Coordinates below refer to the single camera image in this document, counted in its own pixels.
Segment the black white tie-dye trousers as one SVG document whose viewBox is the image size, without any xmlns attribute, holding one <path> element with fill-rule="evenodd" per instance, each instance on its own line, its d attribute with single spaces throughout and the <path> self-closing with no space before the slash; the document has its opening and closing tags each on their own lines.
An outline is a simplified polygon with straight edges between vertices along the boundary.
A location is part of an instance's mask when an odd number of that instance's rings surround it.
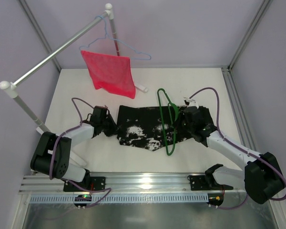
<svg viewBox="0 0 286 229">
<path fill-rule="evenodd" d="M 193 136 L 178 133 L 174 122 L 178 115 L 185 116 L 193 131 Z M 163 107 L 119 107 L 117 118 L 119 143 L 123 146 L 143 148 L 156 151 L 193 138 L 196 142 L 207 146 L 207 137 L 217 131 L 209 109 L 203 106 L 171 106 Z"/>
</svg>

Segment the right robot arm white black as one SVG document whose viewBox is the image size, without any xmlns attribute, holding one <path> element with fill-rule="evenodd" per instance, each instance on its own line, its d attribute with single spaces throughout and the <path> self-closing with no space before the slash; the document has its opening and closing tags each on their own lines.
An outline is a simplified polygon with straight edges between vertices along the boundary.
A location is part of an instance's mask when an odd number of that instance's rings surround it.
<svg viewBox="0 0 286 229">
<path fill-rule="evenodd" d="M 211 177 L 216 183 L 228 182 L 229 186 L 244 189 L 248 196 L 258 204 L 268 200 L 278 200 L 275 196 L 286 190 L 286 179 L 276 157 L 266 152 L 244 147 L 224 135 L 215 126 L 209 109 L 203 106 L 189 106 L 181 109 L 174 127 L 187 131 L 196 142 L 233 161 L 240 169 L 229 169 L 223 165 L 214 166 Z M 286 194 L 279 200 L 285 200 Z"/>
</svg>

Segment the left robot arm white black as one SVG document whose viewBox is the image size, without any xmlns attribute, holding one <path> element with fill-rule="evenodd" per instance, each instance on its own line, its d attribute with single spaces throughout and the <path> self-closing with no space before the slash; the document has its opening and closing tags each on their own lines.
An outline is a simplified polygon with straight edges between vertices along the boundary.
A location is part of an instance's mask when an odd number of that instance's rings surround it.
<svg viewBox="0 0 286 229">
<path fill-rule="evenodd" d="M 71 164 L 71 150 L 76 145 L 95 138 L 101 133 L 115 135 L 118 127 L 107 107 L 96 106 L 87 119 L 61 135 L 44 132 L 37 144 L 30 167 L 33 171 L 68 181 L 68 187 L 93 190 L 90 171 Z"/>
</svg>

